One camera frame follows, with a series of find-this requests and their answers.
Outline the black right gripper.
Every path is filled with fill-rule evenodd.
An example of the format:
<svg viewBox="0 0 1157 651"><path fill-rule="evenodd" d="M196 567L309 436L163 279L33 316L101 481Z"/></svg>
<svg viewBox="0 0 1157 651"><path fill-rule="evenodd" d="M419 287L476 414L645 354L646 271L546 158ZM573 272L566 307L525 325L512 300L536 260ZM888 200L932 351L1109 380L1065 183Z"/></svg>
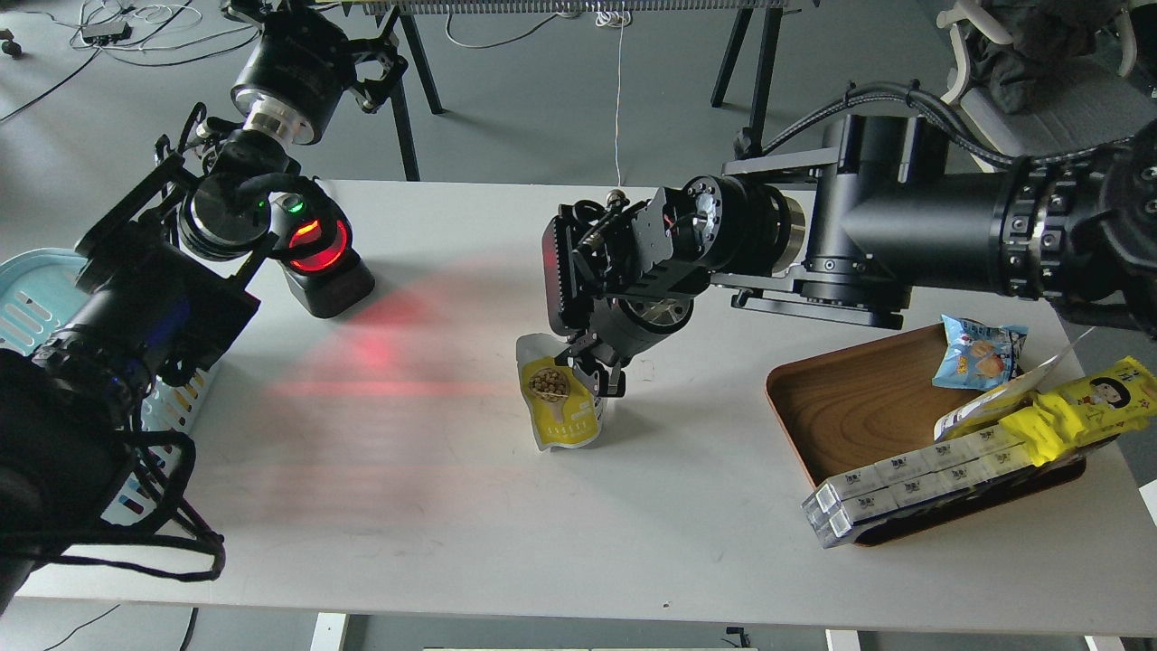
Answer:
<svg viewBox="0 0 1157 651"><path fill-rule="evenodd" d="M591 395L625 395L622 365L690 321L718 230L715 191L561 204L541 238L547 321L568 342L559 365Z"/></svg>

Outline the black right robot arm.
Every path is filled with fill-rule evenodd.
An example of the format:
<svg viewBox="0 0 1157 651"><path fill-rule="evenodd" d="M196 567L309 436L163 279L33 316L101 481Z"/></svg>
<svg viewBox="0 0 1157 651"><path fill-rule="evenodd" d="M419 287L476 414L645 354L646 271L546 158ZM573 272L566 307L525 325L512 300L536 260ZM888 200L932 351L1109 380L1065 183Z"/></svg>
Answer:
<svg viewBox="0 0 1157 651"><path fill-rule="evenodd" d="M541 254L555 363L600 397L624 395L624 368L710 286L735 308L889 330L915 286L993 293L1154 336L1154 123L1014 157L915 83L854 86L722 173L561 205Z"/></svg>

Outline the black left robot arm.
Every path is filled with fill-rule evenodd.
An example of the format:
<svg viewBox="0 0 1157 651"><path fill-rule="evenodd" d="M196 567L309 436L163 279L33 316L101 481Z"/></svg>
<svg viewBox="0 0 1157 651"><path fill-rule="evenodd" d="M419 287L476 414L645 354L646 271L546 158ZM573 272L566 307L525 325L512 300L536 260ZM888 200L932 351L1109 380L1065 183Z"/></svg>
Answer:
<svg viewBox="0 0 1157 651"><path fill-rule="evenodd" d="M352 40L309 1L226 1L258 28L233 87L243 120L198 108L176 146L76 244L87 301L28 354L3 352L3 602L42 565L116 565L216 580L222 537L185 500L185 432L145 429L159 383L184 386L239 338L278 262L305 312L334 317L373 293L353 227L287 149L318 143L344 93L375 114L408 61L379 17Z"/></svg>

